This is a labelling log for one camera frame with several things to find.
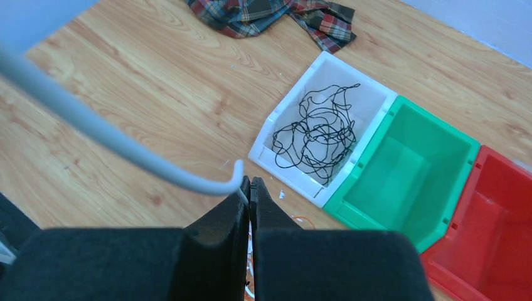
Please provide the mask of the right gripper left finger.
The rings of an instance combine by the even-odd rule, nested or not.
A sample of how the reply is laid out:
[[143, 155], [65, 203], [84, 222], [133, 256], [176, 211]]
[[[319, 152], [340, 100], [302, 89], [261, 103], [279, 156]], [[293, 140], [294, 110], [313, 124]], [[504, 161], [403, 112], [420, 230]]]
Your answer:
[[2, 300], [242, 300], [250, 180], [185, 228], [49, 228], [29, 237]]

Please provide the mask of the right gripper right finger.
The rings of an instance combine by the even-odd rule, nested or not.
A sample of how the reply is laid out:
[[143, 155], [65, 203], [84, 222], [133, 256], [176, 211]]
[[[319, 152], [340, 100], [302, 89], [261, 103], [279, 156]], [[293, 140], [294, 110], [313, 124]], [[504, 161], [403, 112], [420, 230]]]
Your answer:
[[305, 230], [250, 186], [257, 300], [432, 300], [420, 257], [388, 230]]

